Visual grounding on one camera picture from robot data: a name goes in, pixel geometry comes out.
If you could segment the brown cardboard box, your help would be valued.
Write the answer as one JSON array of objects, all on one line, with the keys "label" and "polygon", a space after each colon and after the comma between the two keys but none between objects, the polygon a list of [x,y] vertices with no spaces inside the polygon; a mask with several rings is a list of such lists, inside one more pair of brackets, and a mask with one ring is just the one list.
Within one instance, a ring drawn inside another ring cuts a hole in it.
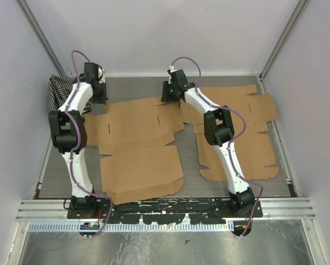
[{"label": "brown cardboard box", "polygon": [[173,195],[184,184],[175,133],[184,130],[177,103],[144,98],[86,114],[87,144],[97,147],[102,190],[115,205]]}]

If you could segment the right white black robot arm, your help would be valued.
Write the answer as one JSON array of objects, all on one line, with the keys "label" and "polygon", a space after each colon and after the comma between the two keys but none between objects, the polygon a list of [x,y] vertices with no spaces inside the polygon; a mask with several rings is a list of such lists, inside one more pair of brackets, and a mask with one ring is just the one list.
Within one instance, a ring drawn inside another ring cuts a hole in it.
[{"label": "right white black robot arm", "polygon": [[236,155],[234,126],[231,113],[236,111],[220,106],[209,99],[193,82],[189,82],[183,70],[169,67],[169,80],[163,82],[161,101],[181,100],[194,107],[203,116],[204,136],[213,146],[221,161],[228,181],[229,204],[234,216],[245,217],[254,212],[257,202],[249,181],[245,179]]}]

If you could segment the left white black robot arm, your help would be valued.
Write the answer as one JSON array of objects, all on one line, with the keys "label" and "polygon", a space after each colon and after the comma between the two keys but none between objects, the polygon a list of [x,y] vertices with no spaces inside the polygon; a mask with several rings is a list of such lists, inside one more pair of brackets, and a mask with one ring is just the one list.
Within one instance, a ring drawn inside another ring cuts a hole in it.
[{"label": "left white black robot arm", "polygon": [[57,110],[49,112],[52,144],[65,160],[72,184],[69,219],[93,219],[100,213],[85,161],[87,132],[82,114],[87,103],[105,104],[106,101],[103,68],[94,62],[86,62],[66,101]]}]

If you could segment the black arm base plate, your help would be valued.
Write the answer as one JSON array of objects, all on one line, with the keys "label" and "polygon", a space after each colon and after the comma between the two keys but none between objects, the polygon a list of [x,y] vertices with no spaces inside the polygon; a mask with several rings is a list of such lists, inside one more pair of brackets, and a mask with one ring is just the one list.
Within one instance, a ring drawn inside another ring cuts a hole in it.
[{"label": "black arm base plate", "polygon": [[248,218],[251,213],[255,218],[263,216],[260,204],[254,212],[244,210],[234,213],[229,199],[222,197],[201,198],[154,198],[137,202],[110,206],[107,199],[97,199],[97,206],[92,210],[67,206],[68,219],[106,219],[110,214],[109,224],[144,224],[156,223],[159,225],[180,224],[189,218],[195,224],[224,224],[228,218]]}]

